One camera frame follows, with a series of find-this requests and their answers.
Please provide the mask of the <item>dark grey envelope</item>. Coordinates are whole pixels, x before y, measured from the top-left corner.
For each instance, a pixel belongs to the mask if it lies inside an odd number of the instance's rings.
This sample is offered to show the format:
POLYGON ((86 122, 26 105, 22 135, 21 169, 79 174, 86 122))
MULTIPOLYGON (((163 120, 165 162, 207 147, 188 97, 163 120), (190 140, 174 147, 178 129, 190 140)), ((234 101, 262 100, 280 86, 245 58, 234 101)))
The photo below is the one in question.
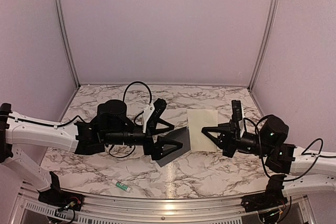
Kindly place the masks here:
POLYGON ((157 164, 164 167, 191 150, 190 134, 187 126, 173 130, 162 137, 168 143, 162 147, 163 157, 157 164))

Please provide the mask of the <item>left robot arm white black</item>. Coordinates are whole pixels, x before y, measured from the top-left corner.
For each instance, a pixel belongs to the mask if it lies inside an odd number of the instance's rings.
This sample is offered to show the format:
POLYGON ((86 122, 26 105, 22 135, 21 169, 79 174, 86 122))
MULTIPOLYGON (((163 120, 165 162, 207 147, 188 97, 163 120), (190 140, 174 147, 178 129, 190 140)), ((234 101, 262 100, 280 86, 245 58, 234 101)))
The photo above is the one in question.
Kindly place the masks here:
POLYGON ((174 125, 160 118, 165 108, 163 99, 150 103, 143 112, 142 126, 136 126, 127 117, 123 101, 109 100, 98 105, 97 115, 90 122, 74 118, 57 124, 22 116, 12 111, 11 104, 3 103, 1 164, 31 183, 41 202, 61 206, 71 199, 79 200, 79 196, 61 190, 58 176, 41 168, 18 146, 53 147, 76 155, 102 153, 108 145, 142 146, 145 155, 158 161, 183 147, 181 142, 160 136, 174 129, 174 125))

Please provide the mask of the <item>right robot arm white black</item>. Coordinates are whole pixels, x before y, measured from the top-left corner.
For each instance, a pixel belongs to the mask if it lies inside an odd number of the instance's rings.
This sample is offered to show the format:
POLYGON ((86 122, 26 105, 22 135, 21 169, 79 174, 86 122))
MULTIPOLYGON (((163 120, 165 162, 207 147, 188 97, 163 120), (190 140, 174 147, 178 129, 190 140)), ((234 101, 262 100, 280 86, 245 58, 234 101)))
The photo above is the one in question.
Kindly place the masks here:
POLYGON ((232 158, 240 152, 260 158, 268 183, 263 193, 242 198, 246 212, 287 203, 294 195, 335 191, 335 153, 313 151, 311 145, 302 148, 286 143, 289 126, 275 115, 254 123, 254 133, 246 130, 248 120, 233 116, 228 123, 202 128, 223 156, 232 158))

